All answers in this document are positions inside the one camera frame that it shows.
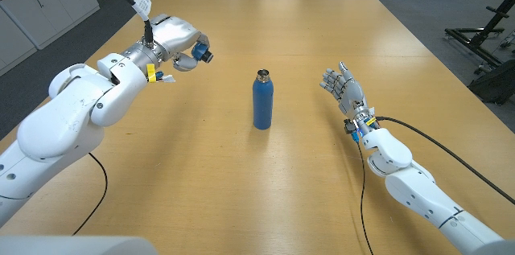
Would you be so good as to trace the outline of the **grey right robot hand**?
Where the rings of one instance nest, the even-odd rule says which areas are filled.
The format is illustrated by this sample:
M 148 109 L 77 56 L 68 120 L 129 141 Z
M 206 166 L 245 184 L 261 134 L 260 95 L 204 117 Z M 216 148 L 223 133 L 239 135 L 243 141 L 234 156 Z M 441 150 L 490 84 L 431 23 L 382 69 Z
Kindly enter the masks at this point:
M 342 61 L 338 66 L 338 71 L 330 68 L 326 70 L 320 86 L 335 98 L 346 118 L 354 120 L 368 116 L 369 107 L 360 83 Z

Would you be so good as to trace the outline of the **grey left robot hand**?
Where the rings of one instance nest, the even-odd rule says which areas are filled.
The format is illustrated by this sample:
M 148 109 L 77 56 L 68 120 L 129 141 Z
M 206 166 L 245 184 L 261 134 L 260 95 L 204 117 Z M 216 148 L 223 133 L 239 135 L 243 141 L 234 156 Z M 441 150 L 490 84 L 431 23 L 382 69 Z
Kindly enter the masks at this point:
M 200 61 L 211 62 L 213 54 L 208 37 L 189 22 L 160 14 L 152 18 L 150 24 L 154 41 L 165 50 L 163 59 L 171 60 L 176 70 L 189 72 Z

